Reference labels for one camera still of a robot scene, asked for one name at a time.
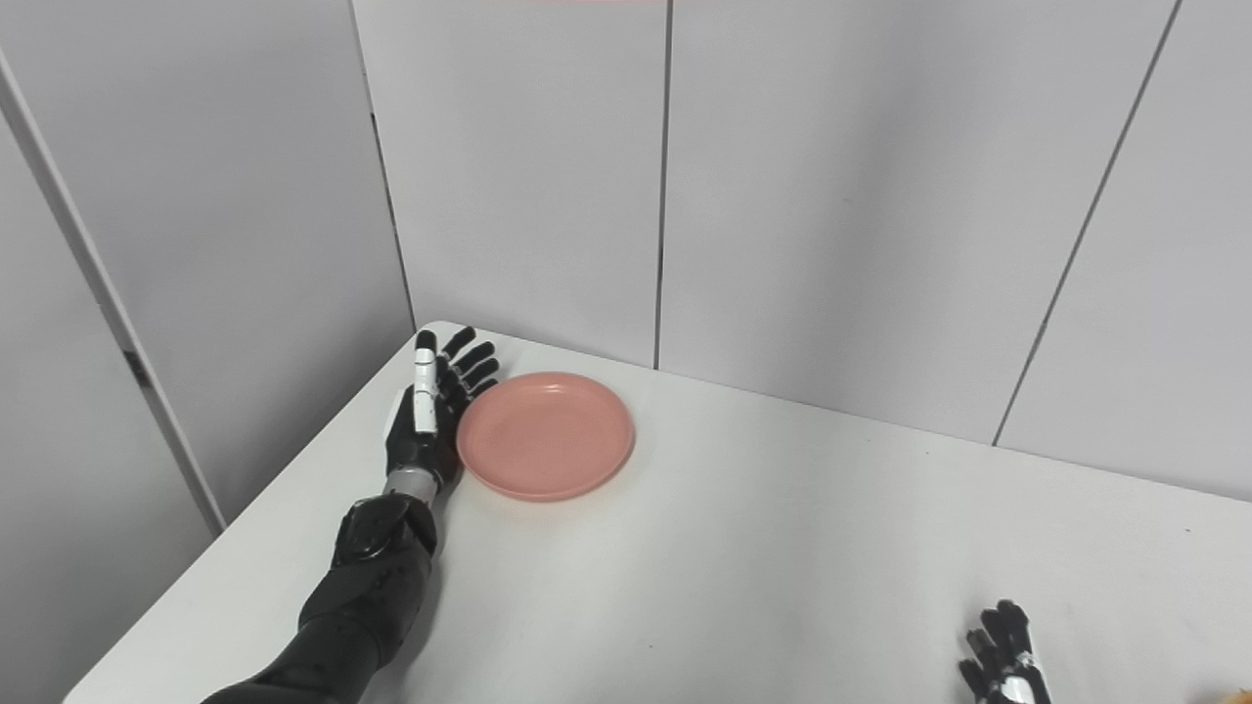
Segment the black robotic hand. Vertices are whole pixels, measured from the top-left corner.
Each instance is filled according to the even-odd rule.
[[[431,502],[452,486],[456,433],[470,402],[495,385],[500,362],[464,328],[436,352],[417,336],[413,385],[387,433],[387,484],[357,501],[339,524],[331,569],[300,609],[294,638],[257,675],[205,704],[356,704],[378,668],[399,651],[438,546]]]
[[[500,371],[491,342],[457,357],[475,336],[473,328],[462,328],[436,353],[434,333],[417,334],[413,385],[404,390],[387,435],[388,476],[426,470],[436,479],[437,491],[452,485],[461,465],[456,450],[461,417],[471,401],[496,385],[491,376]],[[397,476],[394,484],[402,479]]]
[[[1020,606],[1000,600],[985,609],[983,628],[965,634],[977,660],[962,660],[960,674],[979,704],[1052,704],[1030,643],[1030,620]]]

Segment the white table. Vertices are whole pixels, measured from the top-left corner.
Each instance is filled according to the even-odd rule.
[[[1034,619],[1058,704],[1252,686],[1252,505],[486,337],[507,375],[577,372],[621,395],[635,451],[558,504],[462,481],[432,598],[367,701],[969,701],[962,634],[1004,596]],[[401,349],[66,700],[198,704],[268,664],[339,517],[382,487],[411,360]]]

